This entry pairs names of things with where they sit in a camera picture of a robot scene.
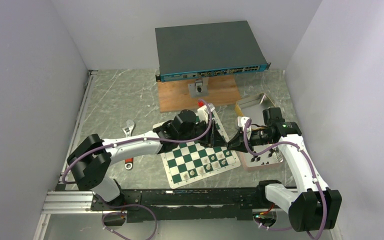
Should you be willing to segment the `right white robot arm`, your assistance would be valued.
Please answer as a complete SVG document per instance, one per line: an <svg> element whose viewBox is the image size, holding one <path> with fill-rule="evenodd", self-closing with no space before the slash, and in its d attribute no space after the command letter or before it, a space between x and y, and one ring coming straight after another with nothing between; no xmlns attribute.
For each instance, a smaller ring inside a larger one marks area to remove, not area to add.
<svg viewBox="0 0 384 240"><path fill-rule="evenodd" d="M238 131L228 143L228 150L259 157L278 148L286 160L296 184L296 192L276 180L262 181L255 194L256 203L267 208L272 203L288 214L296 232L317 231L335 227L342 196L331 189L314 166L306 149L302 132L296 122L287 122L278 107L262 112L265 126L252 128L250 117L237 117Z"/></svg>

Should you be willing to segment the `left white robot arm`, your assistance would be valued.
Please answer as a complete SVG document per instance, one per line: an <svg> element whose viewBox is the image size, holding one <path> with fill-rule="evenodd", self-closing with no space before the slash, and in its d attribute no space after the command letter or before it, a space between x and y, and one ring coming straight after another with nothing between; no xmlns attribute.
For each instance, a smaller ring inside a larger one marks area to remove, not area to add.
<svg viewBox="0 0 384 240"><path fill-rule="evenodd" d="M182 110L174 119L136 136L103 139L91 134L67 158L63 176L71 173L72 183L79 190L94 192L109 209L117 210L125 197L117 181L107 174L111 165L144 155L166 154L180 144L199 144L209 149L227 145L213 114L205 108L200 108L200 114Z"/></svg>

